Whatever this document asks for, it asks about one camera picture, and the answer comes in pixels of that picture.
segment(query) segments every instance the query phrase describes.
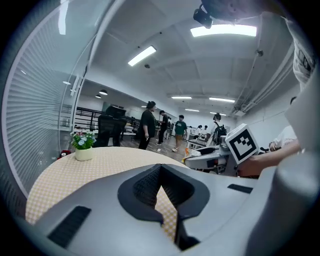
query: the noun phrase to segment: red object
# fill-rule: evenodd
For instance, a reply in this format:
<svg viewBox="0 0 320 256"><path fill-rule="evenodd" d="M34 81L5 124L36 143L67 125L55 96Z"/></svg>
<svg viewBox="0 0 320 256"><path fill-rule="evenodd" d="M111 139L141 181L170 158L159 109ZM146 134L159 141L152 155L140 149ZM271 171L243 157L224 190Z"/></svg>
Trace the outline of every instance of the red object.
<svg viewBox="0 0 320 256"><path fill-rule="evenodd" d="M57 158L57 160L59 160L60 158L63 158L62 153L65 153L65 155L70 155L71 151L70 150L62 150L59 157Z"/></svg>

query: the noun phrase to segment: checkered tablecloth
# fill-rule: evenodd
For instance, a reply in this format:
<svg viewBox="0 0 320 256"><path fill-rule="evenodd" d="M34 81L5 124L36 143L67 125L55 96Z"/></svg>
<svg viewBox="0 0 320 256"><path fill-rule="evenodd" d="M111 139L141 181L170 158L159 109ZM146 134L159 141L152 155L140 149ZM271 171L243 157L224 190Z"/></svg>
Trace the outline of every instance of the checkered tablecloth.
<svg viewBox="0 0 320 256"><path fill-rule="evenodd" d="M35 181L27 199L25 218L30 224L53 205L93 180L152 164L182 163L151 151L129 147L93 148L93 159L77 161L75 154L67 155L51 164ZM161 187L155 209L163 215L163 229L173 240L177 211Z"/></svg>

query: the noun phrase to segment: black pants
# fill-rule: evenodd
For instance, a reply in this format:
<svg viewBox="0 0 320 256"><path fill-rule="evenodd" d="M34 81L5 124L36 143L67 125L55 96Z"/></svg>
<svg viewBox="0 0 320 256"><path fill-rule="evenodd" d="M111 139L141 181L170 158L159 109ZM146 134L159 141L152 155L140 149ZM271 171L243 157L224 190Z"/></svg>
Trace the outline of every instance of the black pants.
<svg viewBox="0 0 320 256"><path fill-rule="evenodd" d="M149 141L150 141L150 137L147 140L145 137L141 138L140 144L139 144L139 149L146 150L146 148L149 144Z"/></svg>
<svg viewBox="0 0 320 256"><path fill-rule="evenodd" d="M158 143L163 143L164 142L164 134L165 134L165 131L167 130L167 127L162 127L160 132L159 132L159 141Z"/></svg>

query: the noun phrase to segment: white flower pot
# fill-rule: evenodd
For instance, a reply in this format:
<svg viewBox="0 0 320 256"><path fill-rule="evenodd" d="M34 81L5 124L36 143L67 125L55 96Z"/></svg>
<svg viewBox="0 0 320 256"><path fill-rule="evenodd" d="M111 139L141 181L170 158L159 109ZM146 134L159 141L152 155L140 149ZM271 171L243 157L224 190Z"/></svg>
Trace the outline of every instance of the white flower pot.
<svg viewBox="0 0 320 256"><path fill-rule="evenodd" d="M87 161L94 157L92 147L88 149L75 149L75 159L78 161Z"/></svg>

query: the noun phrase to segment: white cube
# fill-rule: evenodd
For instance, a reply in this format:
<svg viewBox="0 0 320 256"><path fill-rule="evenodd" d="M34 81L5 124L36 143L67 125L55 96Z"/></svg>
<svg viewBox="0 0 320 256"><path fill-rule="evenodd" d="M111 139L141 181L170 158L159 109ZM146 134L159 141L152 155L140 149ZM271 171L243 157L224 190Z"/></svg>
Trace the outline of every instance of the white cube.
<svg viewBox="0 0 320 256"><path fill-rule="evenodd" d="M228 145L237 165L258 151L258 144L247 124L243 123L226 135Z"/></svg>

